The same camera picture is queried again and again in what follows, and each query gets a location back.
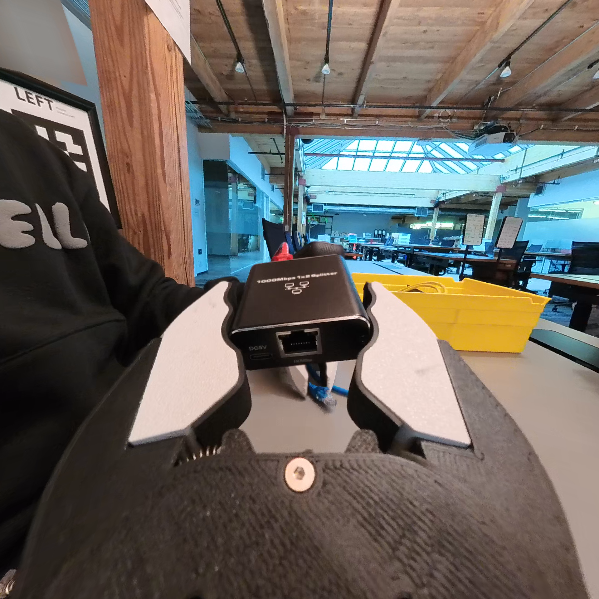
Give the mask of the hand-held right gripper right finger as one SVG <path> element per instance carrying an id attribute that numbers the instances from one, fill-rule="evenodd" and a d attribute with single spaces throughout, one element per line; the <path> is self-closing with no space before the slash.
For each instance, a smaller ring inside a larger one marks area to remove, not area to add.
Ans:
<path id="1" fill-rule="evenodd" d="M 372 337 L 355 362 L 348 415 L 383 453 L 421 442 L 469 449 L 472 440 L 436 334 L 380 282 L 363 303 Z"/>

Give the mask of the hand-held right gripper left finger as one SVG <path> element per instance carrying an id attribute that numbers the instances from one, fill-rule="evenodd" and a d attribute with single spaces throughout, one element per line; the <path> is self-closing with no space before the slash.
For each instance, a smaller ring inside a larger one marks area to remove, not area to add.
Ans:
<path id="1" fill-rule="evenodd" d="M 238 283 L 220 281 L 162 334 L 139 409 L 131 445 L 188 437 L 221 445 L 251 410 L 241 352 L 229 339 Z"/>

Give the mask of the black network splitter box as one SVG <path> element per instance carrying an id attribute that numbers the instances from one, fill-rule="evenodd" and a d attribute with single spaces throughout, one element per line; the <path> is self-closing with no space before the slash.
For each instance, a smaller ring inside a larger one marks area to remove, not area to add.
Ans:
<path id="1" fill-rule="evenodd" d="M 246 370 L 356 360 L 372 327 L 340 255 L 252 267 L 230 340 Z"/>

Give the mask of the yellow plastic bin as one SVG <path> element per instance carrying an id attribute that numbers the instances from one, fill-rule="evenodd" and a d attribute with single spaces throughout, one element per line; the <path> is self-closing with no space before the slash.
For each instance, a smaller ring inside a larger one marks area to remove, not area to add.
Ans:
<path id="1" fill-rule="evenodd" d="M 432 275 L 352 274 L 360 297 L 366 282 L 379 282 L 453 349 L 521 353 L 549 298 L 473 279 Z"/>

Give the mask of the person's left forearm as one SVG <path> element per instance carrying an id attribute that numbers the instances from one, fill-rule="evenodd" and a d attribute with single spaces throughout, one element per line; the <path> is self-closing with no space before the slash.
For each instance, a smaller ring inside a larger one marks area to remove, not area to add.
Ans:
<path id="1" fill-rule="evenodd" d="M 131 363 L 179 314 L 218 283 L 232 284 L 234 307 L 243 295 L 244 283 L 231 276 L 210 280 L 202 288 L 177 283 L 117 232 L 99 244 L 95 254 L 110 303 L 126 321 L 117 351 L 123 365 Z"/>

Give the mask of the grey desk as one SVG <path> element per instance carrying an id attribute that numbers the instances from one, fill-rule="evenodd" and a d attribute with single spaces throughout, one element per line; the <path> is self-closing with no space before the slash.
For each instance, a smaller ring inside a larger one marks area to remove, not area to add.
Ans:
<path id="1" fill-rule="evenodd" d="M 519 354 L 460 355 L 528 438 L 564 507 L 580 560 L 598 568 L 598 373 L 529 341 Z M 251 414 L 242 430 L 259 452 L 340 452 L 357 430 L 346 398 L 331 413 L 249 373 Z"/>

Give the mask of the person's black hoodie torso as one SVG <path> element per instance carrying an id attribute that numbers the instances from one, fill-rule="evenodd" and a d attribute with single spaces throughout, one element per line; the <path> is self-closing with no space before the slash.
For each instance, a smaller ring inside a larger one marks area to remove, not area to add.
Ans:
<path id="1" fill-rule="evenodd" d="M 75 431 L 161 318 L 161 268 L 118 233 L 93 179 L 1 111 L 1 574 L 16 568 Z"/>

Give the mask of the standing whiteboard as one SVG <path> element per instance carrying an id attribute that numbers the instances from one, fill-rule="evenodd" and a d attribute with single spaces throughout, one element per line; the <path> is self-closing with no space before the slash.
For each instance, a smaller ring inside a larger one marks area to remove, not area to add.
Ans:
<path id="1" fill-rule="evenodd" d="M 523 219 L 516 216 L 505 216 L 501 222 L 494 246 L 498 250 L 513 249 L 522 228 Z"/>
<path id="2" fill-rule="evenodd" d="M 462 245 L 467 247 L 482 245 L 484 231 L 485 215 L 482 213 L 468 213 L 462 235 Z"/>

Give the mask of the black ceiling pipe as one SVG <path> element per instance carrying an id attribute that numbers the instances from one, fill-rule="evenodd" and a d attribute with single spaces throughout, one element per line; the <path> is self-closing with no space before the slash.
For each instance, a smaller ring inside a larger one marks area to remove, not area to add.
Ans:
<path id="1" fill-rule="evenodd" d="M 239 109 L 242 107 L 255 108 L 276 108 L 276 109 L 300 109 L 300 108 L 325 108 L 325 109 L 378 109 L 378 110 L 457 110 L 457 111 L 499 111 L 512 112 L 521 111 L 524 113 L 557 113 L 557 114 L 595 114 L 598 113 L 598 106 L 591 108 L 583 107 L 561 107 L 556 105 L 536 105 L 532 107 L 498 107 L 487 105 L 425 105 L 425 104 L 380 104 L 380 103 L 344 103 L 344 102 L 270 102 L 270 101 L 219 101 L 219 100 L 196 100 L 192 103 L 200 106 L 214 105 L 216 107 L 232 107 Z"/>

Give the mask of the row of wooden office desks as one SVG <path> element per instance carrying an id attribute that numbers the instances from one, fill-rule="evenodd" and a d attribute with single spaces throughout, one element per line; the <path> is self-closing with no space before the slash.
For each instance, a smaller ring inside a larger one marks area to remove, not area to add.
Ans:
<path id="1" fill-rule="evenodd" d="M 506 288 L 526 291 L 531 278 L 550 282 L 548 296 L 554 305 L 562 298 L 572 306 L 569 328 L 584 333 L 594 307 L 598 307 L 598 244 L 575 243 L 574 253 L 559 255 L 529 251 L 526 242 L 511 249 L 498 249 L 489 255 L 471 250 L 414 244 L 355 244 L 363 260 L 402 262 L 406 267 L 432 275 L 446 274 L 451 268 L 459 278 L 474 279 Z"/>

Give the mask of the ceiling projector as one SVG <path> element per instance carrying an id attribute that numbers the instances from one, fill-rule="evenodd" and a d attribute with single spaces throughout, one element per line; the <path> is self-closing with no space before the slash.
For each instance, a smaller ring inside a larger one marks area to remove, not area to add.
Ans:
<path id="1" fill-rule="evenodd" d="M 507 152 L 517 141 L 518 135 L 509 125 L 494 122 L 487 125 L 469 144 L 467 155 L 495 159 L 496 154 Z"/>

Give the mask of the wooden pillar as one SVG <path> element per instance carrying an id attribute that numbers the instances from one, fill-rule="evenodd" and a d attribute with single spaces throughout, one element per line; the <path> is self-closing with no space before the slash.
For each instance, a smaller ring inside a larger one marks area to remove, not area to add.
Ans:
<path id="1" fill-rule="evenodd" d="M 145 1 L 89 1 L 124 237 L 195 285 L 183 55 Z"/>

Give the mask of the white paper notice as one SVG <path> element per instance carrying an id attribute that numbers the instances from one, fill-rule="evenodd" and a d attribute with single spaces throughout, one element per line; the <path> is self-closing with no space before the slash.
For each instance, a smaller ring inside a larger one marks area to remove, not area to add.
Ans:
<path id="1" fill-rule="evenodd" d="M 169 33 L 186 60 L 191 62 L 191 2 L 145 1 L 145 3 Z"/>

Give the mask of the framed black white poster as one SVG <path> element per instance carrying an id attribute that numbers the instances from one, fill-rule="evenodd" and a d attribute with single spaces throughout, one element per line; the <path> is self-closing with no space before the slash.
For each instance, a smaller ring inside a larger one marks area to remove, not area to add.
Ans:
<path id="1" fill-rule="evenodd" d="M 93 102 L 24 73 L 1 68 L 1 109 L 18 116 L 93 176 L 102 204 L 117 228 L 122 229 L 100 118 Z"/>

